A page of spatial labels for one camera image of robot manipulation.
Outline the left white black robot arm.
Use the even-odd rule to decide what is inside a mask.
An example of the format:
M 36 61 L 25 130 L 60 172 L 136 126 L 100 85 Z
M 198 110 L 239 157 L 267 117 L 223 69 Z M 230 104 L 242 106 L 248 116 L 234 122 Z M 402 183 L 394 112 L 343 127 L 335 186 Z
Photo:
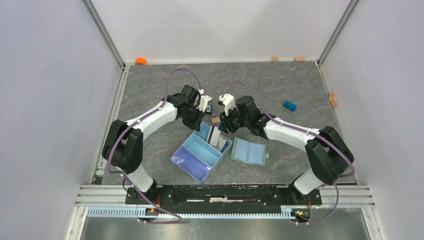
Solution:
M 198 131 L 212 97 L 202 89 L 185 85 L 181 92 L 164 97 L 157 106 L 144 114 L 127 120 L 114 120 L 101 151 L 107 161 L 106 168 L 113 173 L 122 174 L 138 190 L 138 197 L 145 204 L 153 203 L 157 190 L 152 187 L 156 182 L 142 165 L 144 142 L 162 126 L 181 119 L 191 130 Z

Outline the stack of credit cards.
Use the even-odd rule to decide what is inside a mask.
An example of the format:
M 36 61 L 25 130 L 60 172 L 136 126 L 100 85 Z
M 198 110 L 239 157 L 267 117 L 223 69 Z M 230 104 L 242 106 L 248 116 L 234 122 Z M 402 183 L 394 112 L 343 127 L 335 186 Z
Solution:
M 218 127 L 212 126 L 209 130 L 206 142 L 222 152 L 228 139 L 222 135 L 222 131 Z

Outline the blue three-compartment organizer tray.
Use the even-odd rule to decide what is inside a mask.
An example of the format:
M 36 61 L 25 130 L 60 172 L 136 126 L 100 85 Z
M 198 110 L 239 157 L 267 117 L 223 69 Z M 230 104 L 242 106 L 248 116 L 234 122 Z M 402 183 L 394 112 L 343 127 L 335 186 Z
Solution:
M 233 145 L 233 141 L 228 139 L 222 150 L 216 149 L 207 143 L 210 130 L 211 126 L 202 122 L 199 131 L 193 131 L 170 157 L 171 162 L 202 185 L 206 183 Z

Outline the green card holder wallet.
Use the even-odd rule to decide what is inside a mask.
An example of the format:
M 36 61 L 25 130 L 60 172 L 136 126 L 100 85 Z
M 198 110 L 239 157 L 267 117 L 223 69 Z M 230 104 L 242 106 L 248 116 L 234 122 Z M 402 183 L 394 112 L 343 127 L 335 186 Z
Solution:
M 245 164 L 265 166 L 269 154 L 265 144 L 253 143 L 235 137 L 230 158 Z

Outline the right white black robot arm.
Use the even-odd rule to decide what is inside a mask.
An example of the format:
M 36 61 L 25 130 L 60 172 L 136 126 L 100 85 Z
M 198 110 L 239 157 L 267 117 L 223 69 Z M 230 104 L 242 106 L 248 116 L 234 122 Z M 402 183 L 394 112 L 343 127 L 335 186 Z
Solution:
M 354 175 L 355 158 L 333 127 L 307 128 L 286 122 L 262 112 L 250 95 L 235 99 L 223 94 L 218 103 L 224 107 L 219 130 L 229 134 L 246 128 L 254 136 L 288 144 L 307 154 L 310 168 L 290 184 L 288 196 L 293 203 L 302 204 L 313 190 Z M 349 174 L 345 173 L 347 169 L 351 170 Z

